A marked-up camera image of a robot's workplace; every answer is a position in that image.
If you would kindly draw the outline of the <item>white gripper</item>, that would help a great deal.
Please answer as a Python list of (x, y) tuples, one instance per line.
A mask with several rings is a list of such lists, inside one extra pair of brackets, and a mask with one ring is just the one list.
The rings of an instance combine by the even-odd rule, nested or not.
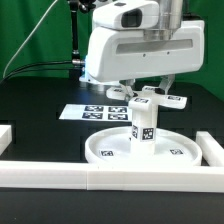
[(204, 21), (182, 18), (183, 0), (117, 0), (93, 12), (86, 72), (99, 82), (119, 81), (125, 101), (136, 78), (162, 76), (168, 94), (175, 75), (197, 71), (204, 59)]

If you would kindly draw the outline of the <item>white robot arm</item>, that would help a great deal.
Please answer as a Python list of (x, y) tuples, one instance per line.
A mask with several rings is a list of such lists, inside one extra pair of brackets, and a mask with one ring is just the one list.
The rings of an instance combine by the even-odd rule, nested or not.
[(204, 60), (204, 21), (182, 16), (183, 0), (116, 0), (93, 11), (80, 80), (101, 88), (119, 85), (131, 95), (139, 78), (160, 76), (167, 92), (180, 73)]

